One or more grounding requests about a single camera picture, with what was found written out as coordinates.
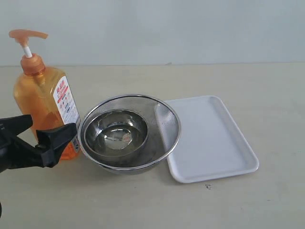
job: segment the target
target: metal colander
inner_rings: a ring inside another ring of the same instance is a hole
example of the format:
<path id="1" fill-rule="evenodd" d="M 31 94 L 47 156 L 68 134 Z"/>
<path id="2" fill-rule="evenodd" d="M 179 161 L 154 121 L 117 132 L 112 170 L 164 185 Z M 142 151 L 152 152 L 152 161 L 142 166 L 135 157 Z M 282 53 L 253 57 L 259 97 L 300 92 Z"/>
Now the metal colander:
<path id="1" fill-rule="evenodd" d="M 111 110 L 129 110 L 139 114 L 147 123 L 148 139 L 141 153 L 131 162 L 121 167 L 101 162 L 97 152 L 86 144 L 85 131 L 92 121 Z M 108 99 L 93 108 L 82 121 L 78 138 L 83 153 L 95 163 L 116 173 L 142 172 L 151 168 L 176 147 L 181 134 L 181 124 L 176 112 L 165 102 L 146 95 L 122 95 Z"/>

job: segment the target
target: pump nozzle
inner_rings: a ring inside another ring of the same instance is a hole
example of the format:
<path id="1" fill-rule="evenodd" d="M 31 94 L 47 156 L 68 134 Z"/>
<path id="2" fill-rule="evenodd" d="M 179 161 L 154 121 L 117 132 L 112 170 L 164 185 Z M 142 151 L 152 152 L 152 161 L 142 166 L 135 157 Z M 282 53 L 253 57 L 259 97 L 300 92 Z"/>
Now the pump nozzle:
<path id="1" fill-rule="evenodd" d="M 9 36 L 11 38 L 15 38 L 15 41 L 22 46 L 25 56 L 27 58 L 32 57 L 32 53 L 28 47 L 29 37 L 40 37 L 43 39 L 46 39 L 48 37 L 46 33 L 32 30 L 12 30 L 9 32 Z"/>

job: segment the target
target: white table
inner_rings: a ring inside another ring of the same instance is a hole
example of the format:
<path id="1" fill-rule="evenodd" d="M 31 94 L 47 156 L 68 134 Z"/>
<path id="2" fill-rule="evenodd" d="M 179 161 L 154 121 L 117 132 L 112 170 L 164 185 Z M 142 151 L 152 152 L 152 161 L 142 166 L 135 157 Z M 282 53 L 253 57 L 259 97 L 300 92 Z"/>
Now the white table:
<path id="1" fill-rule="evenodd" d="M 0 174 L 1 229 L 304 227 L 305 63 L 62 68 L 81 117 L 118 94 L 163 100 L 217 95 L 260 167 L 186 185 L 173 180 L 166 162 L 118 176 L 83 155 L 53 169 L 7 170 Z M 0 117 L 20 114 L 12 97 L 19 72 L 0 68 Z M 22 137 L 34 144 L 30 131 Z"/>

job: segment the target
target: orange pump bottle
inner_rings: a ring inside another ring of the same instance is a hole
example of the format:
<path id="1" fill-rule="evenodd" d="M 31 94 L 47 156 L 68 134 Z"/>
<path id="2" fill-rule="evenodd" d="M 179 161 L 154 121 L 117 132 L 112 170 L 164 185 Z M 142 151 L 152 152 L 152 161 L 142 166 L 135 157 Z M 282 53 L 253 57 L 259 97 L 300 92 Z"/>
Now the orange pump bottle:
<path id="1" fill-rule="evenodd" d="M 31 53 L 29 37 L 47 38 L 47 34 L 30 30 L 12 30 L 9 33 L 20 43 L 25 55 L 21 66 L 23 73 L 14 86 L 14 98 L 24 115 L 33 119 L 32 132 L 59 127 L 67 123 L 80 123 L 80 117 L 64 71 L 46 67 L 39 55 Z M 75 137 L 63 151 L 61 159 L 72 159 L 79 154 L 80 147 Z"/>

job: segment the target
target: white plastic tray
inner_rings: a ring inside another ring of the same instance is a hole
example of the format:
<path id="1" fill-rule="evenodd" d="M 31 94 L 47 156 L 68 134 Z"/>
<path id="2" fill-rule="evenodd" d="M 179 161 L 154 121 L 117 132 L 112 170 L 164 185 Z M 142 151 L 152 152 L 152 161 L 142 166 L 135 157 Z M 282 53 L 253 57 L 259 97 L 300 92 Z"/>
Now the white plastic tray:
<path id="1" fill-rule="evenodd" d="M 259 162 L 223 102 L 215 96 L 166 101 L 182 132 L 168 157 L 171 175 L 192 183 L 255 172 Z"/>

